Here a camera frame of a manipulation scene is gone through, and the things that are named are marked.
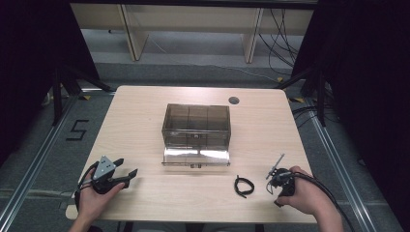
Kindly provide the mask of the transparent brown storage box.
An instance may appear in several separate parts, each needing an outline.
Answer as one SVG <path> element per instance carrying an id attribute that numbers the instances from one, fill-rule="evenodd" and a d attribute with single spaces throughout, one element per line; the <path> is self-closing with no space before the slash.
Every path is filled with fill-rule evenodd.
<path id="1" fill-rule="evenodd" d="M 169 103 L 162 124 L 163 165 L 229 166 L 227 105 Z"/>

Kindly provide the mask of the dark curtain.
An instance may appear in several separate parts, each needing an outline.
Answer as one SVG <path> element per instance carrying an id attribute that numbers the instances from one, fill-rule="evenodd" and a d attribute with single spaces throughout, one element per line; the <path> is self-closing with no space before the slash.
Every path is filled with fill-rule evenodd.
<path id="1" fill-rule="evenodd" d="M 410 0 L 317 0 L 294 70 L 318 59 L 345 129 L 410 232 Z"/>
<path id="2" fill-rule="evenodd" d="M 66 67 L 99 77 L 70 1 L 0 0 L 0 166 Z"/>

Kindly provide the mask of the person's left hand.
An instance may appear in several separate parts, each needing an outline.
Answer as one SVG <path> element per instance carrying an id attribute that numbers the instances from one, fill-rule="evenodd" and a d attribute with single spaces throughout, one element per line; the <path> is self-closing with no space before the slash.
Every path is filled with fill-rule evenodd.
<path id="1" fill-rule="evenodd" d="M 76 221 L 82 224 L 91 224 L 102 214 L 108 203 L 124 188 L 124 185 L 124 183 L 120 183 L 109 192 L 99 194 L 95 192 L 90 184 L 86 184 L 80 190 L 79 209 Z"/>

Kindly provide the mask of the metal floor rail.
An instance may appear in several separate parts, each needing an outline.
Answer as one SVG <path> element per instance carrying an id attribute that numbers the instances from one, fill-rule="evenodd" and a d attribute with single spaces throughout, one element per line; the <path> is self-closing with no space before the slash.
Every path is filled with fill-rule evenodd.
<path id="1" fill-rule="evenodd" d="M 347 173 L 347 170 L 339 156 L 337 148 L 334 145 L 332 138 L 330 137 L 327 129 L 322 125 L 319 120 L 319 115 L 312 116 L 312 123 L 314 124 L 320 140 L 326 150 L 330 163 L 334 168 L 337 178 L 341 184 L 341 187 L 346 195 L 346 198 L 352 208 L 356 219 L 362 228 L 363 232 L 377 232 L 376 226 L 369 214 L 367 206 L 364 200 L 357 191 L 352 179 Z"/>
<path id="2" fill-rule="evenodd" d="M 34 181 L 43 168 L 44 163 L 52 147 L 54 146 L 60 131 L 64 127 L 66 119 L 76 101 L 77 97 L 68 97 L 65 106 L 63 107 L 62 116 L 49 130 L 42 146 L 34 156 L 34 159 L 30 163 L 29 167 L 26 169 L 24 176 L 13 191 L 13 194 L 9 198 L 7 205 L 0 213 L 0 232 L 8 232 L 9 228 L 13 224 L 13 221 L 19 209 L 21 208 L 21 205 L 23 204 L 29 189 L 33 186 Z"/>

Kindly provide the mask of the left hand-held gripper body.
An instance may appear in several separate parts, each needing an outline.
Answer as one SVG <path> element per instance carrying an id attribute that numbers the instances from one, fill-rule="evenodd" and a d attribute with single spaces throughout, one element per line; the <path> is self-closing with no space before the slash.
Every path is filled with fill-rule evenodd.
<path id="1" fill-rule="evenodd" d="M 88 185 L 98 194 L 106 194 L 115 186 L 120 184 L 118 178 L 114 178 L 113 174 L 118 166 L 115 166 L 107 156 L 102 156 L 99 161 L 93 164 L 95 171 L 91 174 L 91 180 Z M 127 189 L 130 183 L 123 183 L 124 189 Z"/>

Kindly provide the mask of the person's right hand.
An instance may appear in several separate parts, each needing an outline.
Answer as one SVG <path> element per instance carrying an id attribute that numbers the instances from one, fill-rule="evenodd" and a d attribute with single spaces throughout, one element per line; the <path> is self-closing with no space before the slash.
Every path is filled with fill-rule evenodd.
<path id="1" fill-rule="evenodd" d="M 277 202 L 316 218 L 327 217 L 333 213 L 338 214 L 331 199 L 319 187 L 301 178 L 295 179 L 294 194 L 279 196 Z"/>

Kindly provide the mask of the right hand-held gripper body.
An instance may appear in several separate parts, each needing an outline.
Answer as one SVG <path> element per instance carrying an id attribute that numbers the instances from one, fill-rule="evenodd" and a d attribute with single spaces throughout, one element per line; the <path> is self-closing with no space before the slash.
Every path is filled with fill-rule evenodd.
<path id="1" fill-rule="evenodd" d="M 276 164 L 268 172 L 266 180 L 273 181 L 273 185 L 278 188 L 281 187 L 281 192 L 278 196 L 292 196 L 295 192 L 295 183 L 293 174 L 286 168 L 279 168 L 281 160 L 283 159 L 284 154 L 279 156 Z"/>

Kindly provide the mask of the beige wooden shelf unit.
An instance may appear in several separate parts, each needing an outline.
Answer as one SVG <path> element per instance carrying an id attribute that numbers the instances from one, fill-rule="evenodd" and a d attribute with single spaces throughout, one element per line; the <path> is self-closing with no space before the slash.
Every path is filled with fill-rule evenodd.
<path id="1" fill-rule="evenodd" d="M 240 34 L 248 64 L 259 34 L 303 36 L 313 14 L 312 10 L 91 3 L 72 3 L 71 8 L 82 29 L 124 31 L 133 61 L 140 59 L 151 32 L 176 31 Z"/>

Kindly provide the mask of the black metal stand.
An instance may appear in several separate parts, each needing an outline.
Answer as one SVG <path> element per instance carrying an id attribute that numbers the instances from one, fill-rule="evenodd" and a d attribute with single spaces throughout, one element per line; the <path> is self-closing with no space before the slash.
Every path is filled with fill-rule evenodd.
<path id="1" fill-rule="evenodd" d="M 301 89 L 303 97 L 312 97 L 316 94 L 316 110 L 318 120 L 322 127 L 326 126 L 325 123 L 325 77 L 323 72 L 319 68 L 310 67 L 302 72 L 293 75 L 290 79 L 280 83 L 277 89 L 284 90 L 285 88 L 295 84 L 300 80 L 304 80 L 304 84 Z"/>
<path id="2" fill-rule="evenodd" d="M 108 93 L 115 92 L 114 88 L 100 81 L 98 74 L 92 76 L 68 65 L 63 65 L 56 68 L 52 77 L 54 106 L 54 119 L 52 123 L 53 126 L 56 126 L 63 116 L 61 87 L 64 87 L 70 96 L 78 96 L 80 93 L 82 93 L 82 90 L 77 82 L 79 79 L 83 79 L 86 82 Z"/>

